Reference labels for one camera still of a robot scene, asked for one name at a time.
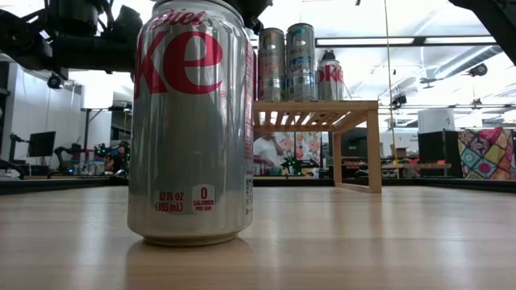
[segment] can rim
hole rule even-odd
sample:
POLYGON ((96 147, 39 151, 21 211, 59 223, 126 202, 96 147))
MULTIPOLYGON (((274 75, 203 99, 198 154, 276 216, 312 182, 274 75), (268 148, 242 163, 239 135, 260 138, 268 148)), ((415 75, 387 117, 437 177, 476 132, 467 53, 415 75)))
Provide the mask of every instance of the can rim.
POLYGON ((325 62, 332 62, 332 61, 336 62, 337 64, 340 64, 340 61, 338 61, 338 60, 320 60, 319 64, 323 64, 325 62))
MULTIPOLYGON (((158 0, 158 1, 156 1, 156 4, 154 4, 154 6, 152 7, 152 13, 154 13, 154 11, 159 6, 165 4, 166 2, 172 2, 172 1, 174 1, 174 0, 158 0)), ((240 13, 233 6, 231 6, 229 3, 224 2, 222 0, 202 0, 202 1, 212 2, 212 3, 215 3, 215 4, 219 4, 220 6, 223 6, 224 8, 228 9, 229 11, 231 11, 239 19, 240 23, 242 24, 242 27, 244 26, 242 15, 240 15, 240 13)))
POLYGON ((262 33, 266 32, 266 31, 279 31, 281 32, 282 35, 284 35, 285 33, 283 32, 283 30, 281 30, 280 28, 275 28, 275 27, 269 27, 269 28, 265 28, 263 31, 260 31, 260 34, 259 36, 262 35, 262 33))
POLYGON ((308 24, 308 23, 295 23, 295 24, 293 24, 293 25, 291 25, 291 26, 289 27, 289 30, 290 30, 290 28, 292 28, 292 27, 296 27, 296 26, 298 26, 298 25, 307 25, 307 26, 309 26, 309 27, 314 28, 314 27, 312 26, 312 24, 308 24))

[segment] wooden leg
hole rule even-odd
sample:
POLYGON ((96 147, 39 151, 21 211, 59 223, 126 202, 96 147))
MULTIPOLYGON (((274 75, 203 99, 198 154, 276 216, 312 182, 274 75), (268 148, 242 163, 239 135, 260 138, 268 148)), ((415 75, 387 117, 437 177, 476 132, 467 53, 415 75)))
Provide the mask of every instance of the wooden leg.
POLYGON ((380 129, 378 111, 368 111, 368 169, 371 193, 381 193, 380 129))
POLYGON ((333 181, 335 185, 342 183, 342 158, 340 156, 340 134, 333 133, 333 181))

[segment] coke logo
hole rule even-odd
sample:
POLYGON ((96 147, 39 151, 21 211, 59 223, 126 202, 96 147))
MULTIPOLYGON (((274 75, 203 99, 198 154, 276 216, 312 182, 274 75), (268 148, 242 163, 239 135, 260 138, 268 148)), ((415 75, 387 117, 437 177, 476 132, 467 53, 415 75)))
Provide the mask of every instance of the coke logo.
POLYGON ((342 69, 338 65, 327 64, 323 70, 318 70, 315 76, 316 83, 320 84, 323 81, 338 81, 344 83, 344 75, 342 69))
POLYGON ((174 10, 167 9, 163 13, 157 15, 151 24, 151 29, 156 29, 158 27, 164 26, 166 23, 170 23, 170 25, 192 25, 199 26, 204 23, 205 20, 201 20, 202 16, 206 14, 205 11, 201 11, 199 13, 187 12, 186 9, 174 10))
MULTIPOLYGON (((167 88, 160 74, 152 62, 152 55, 168 31, 161 31, 156 34, 156 38, 148 47, 147 54, 142 56, 143 37, 140 32, 136 56, 135 74, 135 100, 139 97, 141 81, 145 81, 150 94, 167 93, 167 88)), ((194 84, 186 75, 187 68, 205 68, 219 64, 223 59, 223 48, 220 43, 211 35, 201 31, 187 31, 174 37, 164 50, 163 77, 169 86, 176 91, 188 94, 206 94, 214 92, 222 81, 211 85, 194 84), (206 54, 199 60, 186 60, 186 46, 194 37, 200 38, 201 45, 204 45, 206 54)))

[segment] wooden stand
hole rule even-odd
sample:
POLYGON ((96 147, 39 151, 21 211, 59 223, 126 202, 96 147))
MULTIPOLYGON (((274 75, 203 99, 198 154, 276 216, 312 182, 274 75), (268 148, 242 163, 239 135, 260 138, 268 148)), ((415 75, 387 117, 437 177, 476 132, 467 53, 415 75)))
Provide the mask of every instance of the wooden stand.
POLYGON ((331 132, 335 186, 367 193, 381 193, 377 101, 256 101, 253 116, 255 132, 331 132), (265 115, 263 122, 260 121, 262 112, 265 115), (277 112, 275 120, 271 118, 272 112, 277 112), (364 121, 368 124, 369 186, 343 184, 341 134, 364 121))

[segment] diet coke can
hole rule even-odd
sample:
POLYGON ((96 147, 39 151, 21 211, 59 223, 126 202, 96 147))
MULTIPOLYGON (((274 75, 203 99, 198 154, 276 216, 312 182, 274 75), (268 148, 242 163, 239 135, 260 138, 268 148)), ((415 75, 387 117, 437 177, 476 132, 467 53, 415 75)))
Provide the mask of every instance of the diet coke can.
POLYGON ((277 28, 260 33, 258 47, 258 99, 280 101, 285 87, 285 35, 277 28))
POLYGON ((315 74, 319 100, 343 100, 344 77, 340 62, 335 59, 332 50, 324 51, 315 74))
POLYGON ((146 241, 206 245, 251 224, 252 79, 252 45, 232 6, 154 6, 137 47, 127 213, 146 241))
POLYGON ((289 100, 315 100, 315 39, 310 24, 289 27, 286 54, 289 100))

